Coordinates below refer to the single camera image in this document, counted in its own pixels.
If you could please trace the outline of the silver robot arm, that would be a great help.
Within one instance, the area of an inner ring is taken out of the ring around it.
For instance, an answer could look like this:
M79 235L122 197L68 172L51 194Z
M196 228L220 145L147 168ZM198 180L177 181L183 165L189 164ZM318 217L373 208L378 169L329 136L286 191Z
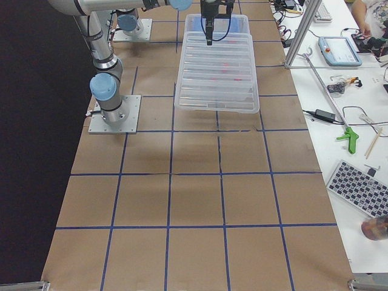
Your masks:
M170 6L177 11L187 10L192 1L50 1L57 11L73 16L93 58L96 76L90 81L90 90L101 110L103 123L110 126L126 122L131 113L125 97L119 88L122 76L122 62L114 54L96 14L97 11L116 10L125 21L134 18L131 24L119 20L119 28L132 31L130 26L138 25L137 9L144 11Z
M140 30L139 15L136 8L130 10L117 10L116 16L118 27L123 30L125 34L136 33Z

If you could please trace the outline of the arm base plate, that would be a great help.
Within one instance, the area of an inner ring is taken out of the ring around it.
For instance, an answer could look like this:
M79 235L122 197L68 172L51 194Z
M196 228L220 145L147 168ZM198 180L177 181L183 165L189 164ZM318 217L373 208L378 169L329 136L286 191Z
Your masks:
M114 42L149 42L152 19L130 18L119 20L113 34Z

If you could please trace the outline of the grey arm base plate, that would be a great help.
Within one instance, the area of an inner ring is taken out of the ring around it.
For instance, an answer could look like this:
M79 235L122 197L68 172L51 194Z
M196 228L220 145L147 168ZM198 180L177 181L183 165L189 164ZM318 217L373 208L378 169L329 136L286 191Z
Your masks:
M89 114L90 134L136 134L138 128L141 95L122 95L119 109L113 112L103 111L98 102Z

